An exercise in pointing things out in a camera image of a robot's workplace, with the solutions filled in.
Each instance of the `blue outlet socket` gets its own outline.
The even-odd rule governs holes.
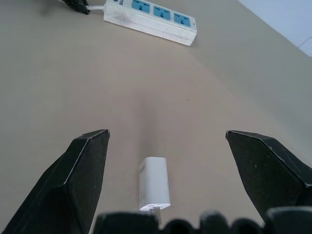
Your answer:
[[[159,6],[154,6],[154,16],[162,17],[163,19],[170,20],[170,11],[165,10]]]
[[[139,0],[133,0],[132,1],[132,8],[139,10],[139,11],[143,11],[146,13],[150,13],[150,5],[146,2],[143,1],[139,1]]]
[[[187,16],[183,16],[178,13],[175,13],[174,16],[175,16],[175,22],[182,24],[184,26],[188,26],[188,27],[191,26],[190,18],[188,18]]]

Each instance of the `white power strip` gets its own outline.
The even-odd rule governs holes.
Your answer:
[[[107,0],[104,20],[184,45],[191,45],[197,34],[193,17],[148,1]]]

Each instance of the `power strip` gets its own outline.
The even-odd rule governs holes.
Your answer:
[[[148,1],[107,0],[104,20],[184,45],[191,45],[197,34],[193,17]]]

